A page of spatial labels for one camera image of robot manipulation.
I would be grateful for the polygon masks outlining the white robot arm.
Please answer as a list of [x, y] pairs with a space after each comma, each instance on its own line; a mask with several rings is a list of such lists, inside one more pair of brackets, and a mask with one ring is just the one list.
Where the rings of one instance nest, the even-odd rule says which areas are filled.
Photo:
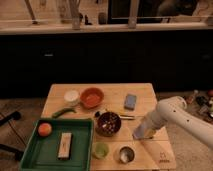
[[167, 122], [173, 122], [213, 150], [213, 125], [192, 116], [186, 108], [187, 103], [180, 96], [158, 101], [142, 122], [143, 138], [150, 138]]

